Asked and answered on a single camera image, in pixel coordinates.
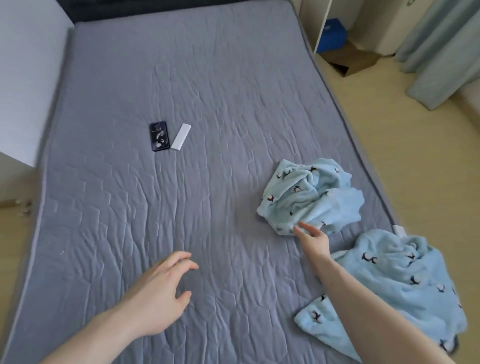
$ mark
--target light blue blanket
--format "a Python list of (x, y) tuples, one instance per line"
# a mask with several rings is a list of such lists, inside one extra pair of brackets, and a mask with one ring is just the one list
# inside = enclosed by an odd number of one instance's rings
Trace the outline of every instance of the light blue blanket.
[[(400, 239), (384, 230), (371, 230), (357, 239), (352, 250), (335, 259), (445, 351), (450, 352), (455, 336), (467, 329), (442, 253), (425, 238)], [(303, 309), (295, 322), (318, 340), (360, 361), (327, 296)]]
[(312, 164), (283, 160), (265, 188), (257, 213), (280, 235), (293, 235), (299, 221), (322, 229), (340, 231), (361, 220), (363, 193), (350, 187), (352, 175), (332, 159)]

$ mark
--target curtain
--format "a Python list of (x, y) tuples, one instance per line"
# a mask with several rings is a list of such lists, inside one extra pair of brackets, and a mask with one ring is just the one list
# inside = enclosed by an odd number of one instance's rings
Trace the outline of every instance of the curtain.
[(429, 110), (480, 76), (480, 0), (436, 0), (396, 53), (407, 91)]

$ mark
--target smartphone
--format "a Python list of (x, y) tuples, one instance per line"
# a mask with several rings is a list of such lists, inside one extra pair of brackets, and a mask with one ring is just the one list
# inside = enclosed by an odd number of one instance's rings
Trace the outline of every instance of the smartphone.
[(150, 124), (149, 128), (152, 150), (158, 152), (160, 150), (170, 149), (167, 123), (165, 121), (154, 122)]

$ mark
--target headboard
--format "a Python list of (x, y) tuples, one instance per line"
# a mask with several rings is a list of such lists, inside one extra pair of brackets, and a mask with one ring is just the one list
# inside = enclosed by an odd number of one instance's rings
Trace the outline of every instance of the headboard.
[(73, 23), (242, 1), (245, 0), (57, 0)]

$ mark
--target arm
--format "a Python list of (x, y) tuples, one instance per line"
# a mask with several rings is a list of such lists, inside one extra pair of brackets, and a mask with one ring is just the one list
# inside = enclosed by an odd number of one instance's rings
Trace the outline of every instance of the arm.
[(452, 364), (432, 340), (363, 286), (330, 257), (327, 235), (300, 223), (300, 238), (357, 354), (369, 364)]
[(113, 309), (95, 317), (41, 364), (107, 364), (135, 339), (156, 335), (183, 313), (192, 293), (175, 298), (180, 278), (198, 269), (190, 253), (175, 252), (145, 274)]

